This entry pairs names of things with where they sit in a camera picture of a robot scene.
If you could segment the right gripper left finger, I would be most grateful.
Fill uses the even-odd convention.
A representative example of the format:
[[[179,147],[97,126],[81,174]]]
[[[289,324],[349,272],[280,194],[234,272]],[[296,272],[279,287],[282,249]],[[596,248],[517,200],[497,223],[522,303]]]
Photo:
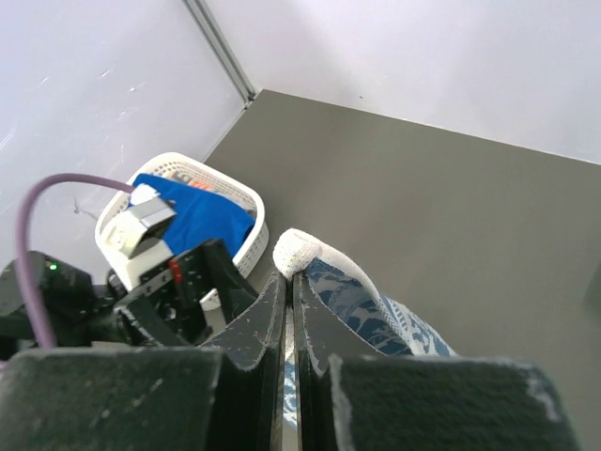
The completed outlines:
[[[200,347],[29,350],[1,375],[5,450],[278,450],[286,281]]]

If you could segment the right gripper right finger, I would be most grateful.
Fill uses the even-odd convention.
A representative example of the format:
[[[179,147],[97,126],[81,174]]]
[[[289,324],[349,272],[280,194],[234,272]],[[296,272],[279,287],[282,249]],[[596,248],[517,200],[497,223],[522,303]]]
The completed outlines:
[[[338,319],[302,273],[291,301],[301,449],[579,449],[557,390],[537,366],[386,356]]]

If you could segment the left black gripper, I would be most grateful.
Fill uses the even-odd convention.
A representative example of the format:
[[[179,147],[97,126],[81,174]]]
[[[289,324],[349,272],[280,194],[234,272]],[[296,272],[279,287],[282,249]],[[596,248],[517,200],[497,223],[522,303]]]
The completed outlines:
[[[116,328],[134,347],[200,344],[211,334],[207,306],[201,301],[213,290],[226,323],[247,310],[258,296],[219,239],[204,241],[146,272],[141,285],[114,305]]]

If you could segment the white blue patterned towel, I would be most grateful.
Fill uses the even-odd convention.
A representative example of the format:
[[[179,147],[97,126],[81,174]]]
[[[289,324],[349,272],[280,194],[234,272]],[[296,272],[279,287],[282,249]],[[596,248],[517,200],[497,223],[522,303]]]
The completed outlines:
[[[358,264],[324,241],[289,228],[276,242],[272,260],[288,281],[305,272],[317,298],[376,351],[390,356],[456,355],[433,327],[378,291]]]

